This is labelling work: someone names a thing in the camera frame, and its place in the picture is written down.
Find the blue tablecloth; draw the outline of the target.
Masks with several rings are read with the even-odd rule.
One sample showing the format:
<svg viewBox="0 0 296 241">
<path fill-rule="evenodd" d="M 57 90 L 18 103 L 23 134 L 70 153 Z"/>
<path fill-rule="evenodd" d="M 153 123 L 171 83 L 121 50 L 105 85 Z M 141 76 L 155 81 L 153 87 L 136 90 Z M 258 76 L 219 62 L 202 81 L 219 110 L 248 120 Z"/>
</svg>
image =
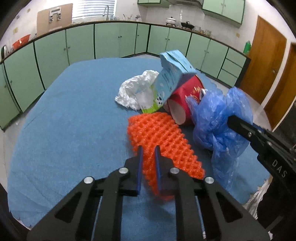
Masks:
<svg viewBox="0 0 296 241">
<path fill-rule="evenodd" d="M 84 177 L 102 178 L 133 155 L 126 133 L 136 111 L 115 102 L 120 85 L 159 58 L 109 58 L 66 68 L 26 117 L 11 160 L 9 208 L 33 227 Z"/>
</svg>

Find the black wok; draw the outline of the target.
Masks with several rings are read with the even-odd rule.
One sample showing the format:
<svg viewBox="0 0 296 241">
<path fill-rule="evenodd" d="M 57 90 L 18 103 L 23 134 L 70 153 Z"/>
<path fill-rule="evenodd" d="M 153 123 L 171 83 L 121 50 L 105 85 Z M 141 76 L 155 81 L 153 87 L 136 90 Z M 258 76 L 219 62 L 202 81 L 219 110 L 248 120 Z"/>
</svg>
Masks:
<svg viewBox="0 0 296 241">
<path fill-rule="evenodd" d="M 182 29 L 193 30 L 195 28 L 189 21 L 181 22 Z"/>
</svg>

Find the white plastic bag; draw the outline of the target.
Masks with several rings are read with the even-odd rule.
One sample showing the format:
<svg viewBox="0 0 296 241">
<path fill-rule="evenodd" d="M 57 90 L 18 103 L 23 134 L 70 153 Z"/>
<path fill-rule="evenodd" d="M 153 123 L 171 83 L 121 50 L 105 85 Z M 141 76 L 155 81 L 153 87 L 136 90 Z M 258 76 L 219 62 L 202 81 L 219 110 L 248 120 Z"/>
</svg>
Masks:
<svg viewBox="0 0 296 241">
<path fill-rule="evenodd" d="M 141 75 L 124 81 L 115 97 L 115 102 L 125 108 L 140 110 L 140 105 L 135 94 L 150 87 L 158 75 L 159 73 L 157 71 L 145 70 Z"/>
</svg>

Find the brown wooden door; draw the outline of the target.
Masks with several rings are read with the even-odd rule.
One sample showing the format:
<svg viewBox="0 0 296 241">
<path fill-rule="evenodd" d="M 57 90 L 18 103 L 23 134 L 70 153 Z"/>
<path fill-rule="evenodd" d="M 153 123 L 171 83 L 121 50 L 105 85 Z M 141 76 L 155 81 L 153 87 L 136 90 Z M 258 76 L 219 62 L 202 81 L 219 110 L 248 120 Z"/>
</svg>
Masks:
<svg viewBox="0 0 296 241">
<path fill-rule="evenodd" d="M 286 44 L 287 39 L 279 30 L 262 17 L 257 18 L 251 61 L 239 88 L 258 103 L 264 101 L 278 74 Z"/>
</svg>

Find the blue plastic bag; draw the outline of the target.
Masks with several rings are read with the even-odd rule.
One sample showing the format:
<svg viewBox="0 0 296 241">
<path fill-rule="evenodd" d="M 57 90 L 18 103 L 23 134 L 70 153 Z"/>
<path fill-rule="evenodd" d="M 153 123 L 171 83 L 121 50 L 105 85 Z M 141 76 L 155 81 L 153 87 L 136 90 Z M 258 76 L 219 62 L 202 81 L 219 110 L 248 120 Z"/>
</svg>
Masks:
<svg viewBox="0 0 296 241">
<path fill-rule="evenodd" d="M 211 164 L 214 179 L 229 191 L 236 178 L 238 157 L 245 151 L 249 141 L 230 129 L 227 120 L 235 115 L 249 124 L 253 113 L 248 98 L 237 87 L 226 95 L 221 90 L 209 90 L 200 102 L 192 96 L 186 97 L 191 118 L 195 125 L 193 140 L 203 149 L 213 152 Z"/>
</svg>

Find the blue milk carton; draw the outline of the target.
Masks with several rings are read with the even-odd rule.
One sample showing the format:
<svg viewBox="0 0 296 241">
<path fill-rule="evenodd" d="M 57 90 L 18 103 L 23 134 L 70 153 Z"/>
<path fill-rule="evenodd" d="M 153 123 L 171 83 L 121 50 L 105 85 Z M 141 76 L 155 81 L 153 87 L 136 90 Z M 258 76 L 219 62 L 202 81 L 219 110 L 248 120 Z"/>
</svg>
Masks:
<svg viewBox="0 0 296 241">
<path fill-rule="evenodd" d="M 143 113 L 154 113 L 159 110 L 176 89 L 197 73 L 179 50 L 163 52 L 160 59 L 162 71 L 151 85 L 135 94 Z"/>
</svg>

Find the window blinds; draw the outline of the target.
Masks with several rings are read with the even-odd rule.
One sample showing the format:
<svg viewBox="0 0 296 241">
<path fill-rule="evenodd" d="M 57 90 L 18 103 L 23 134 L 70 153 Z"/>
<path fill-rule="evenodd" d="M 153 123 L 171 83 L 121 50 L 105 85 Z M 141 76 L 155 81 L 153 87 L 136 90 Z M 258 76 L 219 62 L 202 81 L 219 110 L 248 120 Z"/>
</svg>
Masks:
<svg viewBox="0 0 296 241">
<path fill-rule="evenodd" d="M 72 18 L 89 18 L 102 16 L 106 5 L 109 5 L 109 16 L 116 10 L 115 0 L 80 0 L 73 1 Z"/>
</svg>

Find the green bottle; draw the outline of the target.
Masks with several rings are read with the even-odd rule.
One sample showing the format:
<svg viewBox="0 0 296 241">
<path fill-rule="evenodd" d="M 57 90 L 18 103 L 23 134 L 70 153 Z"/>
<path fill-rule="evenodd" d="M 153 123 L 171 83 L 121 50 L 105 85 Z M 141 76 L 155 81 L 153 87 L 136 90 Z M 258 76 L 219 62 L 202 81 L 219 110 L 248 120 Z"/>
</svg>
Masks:
<svg viewBox="0 0 296 241">
<path fill-rule="evenodd" d="M 251 49 L 251 42 L 250 42 L 250 41 L 247 41 L 247 42 L 245 43 L 243 53 L 244 53 L 245 55 L 248 55 L 249 52 L 250 52 L 250 49 Z"/>
</svg>

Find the cardboard box on counter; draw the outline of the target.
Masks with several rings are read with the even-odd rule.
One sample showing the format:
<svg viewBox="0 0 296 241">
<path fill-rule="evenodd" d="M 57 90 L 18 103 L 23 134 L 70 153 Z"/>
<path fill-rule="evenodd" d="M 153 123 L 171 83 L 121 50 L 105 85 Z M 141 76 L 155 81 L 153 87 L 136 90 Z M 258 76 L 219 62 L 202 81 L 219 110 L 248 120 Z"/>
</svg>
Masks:
<svg viewBox="0 0 296 241">
<path fill-rule="evenodd" d="M 39 11 L 37 14 L 37 36 L 72 24 L 73 4 L 64 4 Z"/>
</svg>

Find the orange foam fruit net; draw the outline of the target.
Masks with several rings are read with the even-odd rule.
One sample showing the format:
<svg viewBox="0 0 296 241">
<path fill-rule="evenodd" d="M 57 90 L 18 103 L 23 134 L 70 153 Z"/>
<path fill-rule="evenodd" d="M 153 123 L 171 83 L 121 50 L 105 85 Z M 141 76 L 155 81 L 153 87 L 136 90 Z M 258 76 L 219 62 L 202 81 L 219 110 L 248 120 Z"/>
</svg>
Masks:
<svg viewBox="0 0 296 241">
<path fill-rule="evenodd" d="M 162 112 L 143 113 L 128 119 L 127 134 L 133 151 L 144 149 L 142 173 L 155 196 L 159 195 L 154 150 L 160 147 L 161 155 L 173 161 L 175 167 L 189 176 L 202 180 L 205 170 L 198 157 L 173 118 Z"/>
</svg>

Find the red plastic basin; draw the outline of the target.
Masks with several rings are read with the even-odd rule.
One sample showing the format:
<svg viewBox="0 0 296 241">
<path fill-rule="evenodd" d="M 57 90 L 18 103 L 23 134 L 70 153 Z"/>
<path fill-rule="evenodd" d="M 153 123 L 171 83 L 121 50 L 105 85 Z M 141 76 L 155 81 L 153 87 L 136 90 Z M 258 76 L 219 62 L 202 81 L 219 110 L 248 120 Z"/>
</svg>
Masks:
<svg viewBox="0 0 296 241">
<path fill-rule="evenodd" d="M 18 48 L 22 47 L 23 45 L 27 44 L 30 39 L 30 34 L 21 37 L 20 39 L 16 40 L 13 44 L 13 49 L 17 50 Z"/>
</svg>

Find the kitchen faucet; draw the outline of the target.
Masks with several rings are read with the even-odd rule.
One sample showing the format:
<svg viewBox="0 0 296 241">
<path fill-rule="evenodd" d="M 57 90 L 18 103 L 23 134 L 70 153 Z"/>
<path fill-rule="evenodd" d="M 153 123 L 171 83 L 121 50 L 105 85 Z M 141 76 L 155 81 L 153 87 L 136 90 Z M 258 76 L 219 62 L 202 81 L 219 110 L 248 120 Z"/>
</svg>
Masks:
<svg viewBox="0 0 296 241">
<path fill-rule="evenodd" d="M 108 21 L 109 20 L 109 5 L 106 5 L 103 15 L 105 17 L 105 20 Z"/>
</svg>

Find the red paper cup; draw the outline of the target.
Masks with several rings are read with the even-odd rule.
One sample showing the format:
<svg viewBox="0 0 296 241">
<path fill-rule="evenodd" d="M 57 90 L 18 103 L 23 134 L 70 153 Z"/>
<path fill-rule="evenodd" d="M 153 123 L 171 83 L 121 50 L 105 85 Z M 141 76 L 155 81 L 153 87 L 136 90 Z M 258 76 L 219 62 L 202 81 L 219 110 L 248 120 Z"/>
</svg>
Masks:
<svg viewBox="0 0 296 241">
<path fill-rule="evenodd" d="M 197 103 L 200 103 L 207 89 L 197 75 L 194 75 L 181 87 L 176 89 L 164 104 L 164 109 L 175 120 L 177 125 L 191 125 L 191 112 L 186 98 L 193 97 Z"/>
</svg>

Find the green upper cabinets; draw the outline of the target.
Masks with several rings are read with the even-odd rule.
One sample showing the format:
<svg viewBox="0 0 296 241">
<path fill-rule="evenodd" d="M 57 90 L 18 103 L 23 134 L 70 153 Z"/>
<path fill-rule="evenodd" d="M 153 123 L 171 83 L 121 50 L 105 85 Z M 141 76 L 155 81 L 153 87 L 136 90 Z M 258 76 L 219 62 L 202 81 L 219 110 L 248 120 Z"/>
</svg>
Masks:
<svg viewBox="0 0 296 241">
<path fill-rule="evenodd" d="M 205 15 L 227 22 L 237 28 L 242 25 L 245 11 L 244 0 L 137 1 L 137 4 L 152 8 L 169 8 L 174 4 L 197 6 Z"/>
</svg>

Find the white cooking pot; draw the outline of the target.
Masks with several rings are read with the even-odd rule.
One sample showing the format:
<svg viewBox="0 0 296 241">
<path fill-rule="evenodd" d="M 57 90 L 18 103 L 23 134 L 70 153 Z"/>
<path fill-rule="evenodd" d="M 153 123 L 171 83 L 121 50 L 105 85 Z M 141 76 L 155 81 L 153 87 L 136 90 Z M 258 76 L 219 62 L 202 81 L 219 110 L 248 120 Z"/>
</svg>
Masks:
<svg viewBox="0 0 296 241">
<path fill-rule="evenodd" d="M 174 26 L 175 27 L 176 23 L 177 23 L 177 20 L 175 18 L 173 18 L 172 16 L 166 18 L 166 25 L 167 26 Z"/>
</svg>

